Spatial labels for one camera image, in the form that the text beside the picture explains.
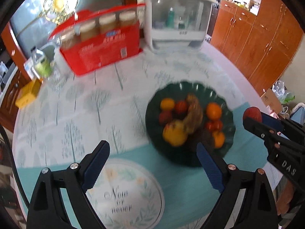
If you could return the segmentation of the person right hand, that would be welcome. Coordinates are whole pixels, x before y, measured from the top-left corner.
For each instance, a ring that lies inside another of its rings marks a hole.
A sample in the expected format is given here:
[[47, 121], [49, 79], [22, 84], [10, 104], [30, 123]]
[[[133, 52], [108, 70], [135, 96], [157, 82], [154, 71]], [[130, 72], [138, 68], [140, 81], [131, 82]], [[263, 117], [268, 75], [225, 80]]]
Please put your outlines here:
[[295, 188], [288, 180], [281, 180], [277, 186], [278, 199], [276, 201], [277, 215], [286, 214], [293, 199]]

